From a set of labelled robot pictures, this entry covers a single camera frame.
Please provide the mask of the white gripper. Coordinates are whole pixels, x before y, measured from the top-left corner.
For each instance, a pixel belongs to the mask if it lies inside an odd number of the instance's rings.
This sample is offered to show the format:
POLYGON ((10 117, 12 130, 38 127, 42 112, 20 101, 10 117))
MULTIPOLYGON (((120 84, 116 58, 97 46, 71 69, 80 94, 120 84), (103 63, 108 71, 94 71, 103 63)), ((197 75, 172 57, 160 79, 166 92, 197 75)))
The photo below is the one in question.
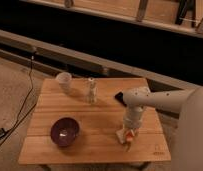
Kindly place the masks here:
POLYGON ((136 132, 142 125, 143 107, 127 107, 123 117, 123 128, 136 132))

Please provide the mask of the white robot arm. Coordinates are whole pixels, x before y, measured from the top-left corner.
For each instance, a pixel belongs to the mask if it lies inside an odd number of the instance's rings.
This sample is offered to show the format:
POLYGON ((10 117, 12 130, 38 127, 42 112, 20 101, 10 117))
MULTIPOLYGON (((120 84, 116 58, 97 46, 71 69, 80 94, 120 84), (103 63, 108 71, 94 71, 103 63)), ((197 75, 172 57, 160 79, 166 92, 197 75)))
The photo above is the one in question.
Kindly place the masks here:
POLYGON ((203 171, 203 86, 196 89, 123 92, 128 114, 137 107, 153 107, 178 115, 178 128, 171 157, 171 171, 203 171))

